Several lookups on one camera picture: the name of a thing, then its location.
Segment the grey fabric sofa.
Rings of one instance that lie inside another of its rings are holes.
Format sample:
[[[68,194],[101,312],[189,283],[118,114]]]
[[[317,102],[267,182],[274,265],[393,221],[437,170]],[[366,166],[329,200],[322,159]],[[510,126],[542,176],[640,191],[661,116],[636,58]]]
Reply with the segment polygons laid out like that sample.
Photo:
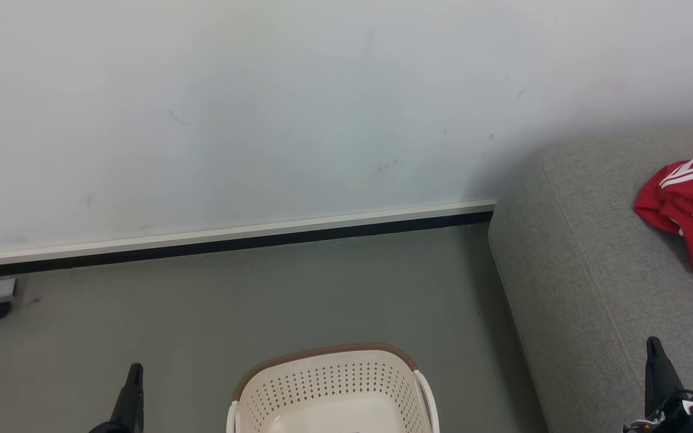
[[[648,337],[693,390],[685,242],[633,211],[693,127],[544,146],[509,178],[488,238],[550,433],[621,433],[644,414]]]

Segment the white and black baseboard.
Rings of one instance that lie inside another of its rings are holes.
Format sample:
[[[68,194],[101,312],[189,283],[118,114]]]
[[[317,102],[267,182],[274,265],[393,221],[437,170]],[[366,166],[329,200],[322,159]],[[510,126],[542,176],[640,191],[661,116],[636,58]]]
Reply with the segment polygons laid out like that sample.
[[[497,200],[476,200],[280,224],[147,236],[0,253],[0,277],[107,264],[361,238],[489,222]]]

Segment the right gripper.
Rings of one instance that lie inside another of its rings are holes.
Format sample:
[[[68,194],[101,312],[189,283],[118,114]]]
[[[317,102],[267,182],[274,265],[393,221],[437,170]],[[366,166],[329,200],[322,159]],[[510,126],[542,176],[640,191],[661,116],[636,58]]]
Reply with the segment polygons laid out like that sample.
[[[646,341],[645,419],[623,426],[623,433],[693,433],[693,391],[684,390],[659,338]]]

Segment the cream perforated laundry basket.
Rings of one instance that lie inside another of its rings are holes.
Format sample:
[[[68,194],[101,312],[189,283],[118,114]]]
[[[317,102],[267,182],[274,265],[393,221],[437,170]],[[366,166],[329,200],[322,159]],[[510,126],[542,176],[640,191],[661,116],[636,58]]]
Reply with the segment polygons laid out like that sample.
[[[431,386],[388,343],[297,352],[250,369],[226,433],[440,433]]]

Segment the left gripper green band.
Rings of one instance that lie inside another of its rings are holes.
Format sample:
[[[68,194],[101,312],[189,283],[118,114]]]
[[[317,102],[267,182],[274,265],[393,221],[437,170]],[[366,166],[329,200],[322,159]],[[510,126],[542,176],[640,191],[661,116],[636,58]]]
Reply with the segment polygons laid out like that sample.
[[[144,389],[143,365],[133,363],[108,422],[94,426],[88,433],[143,433]]]

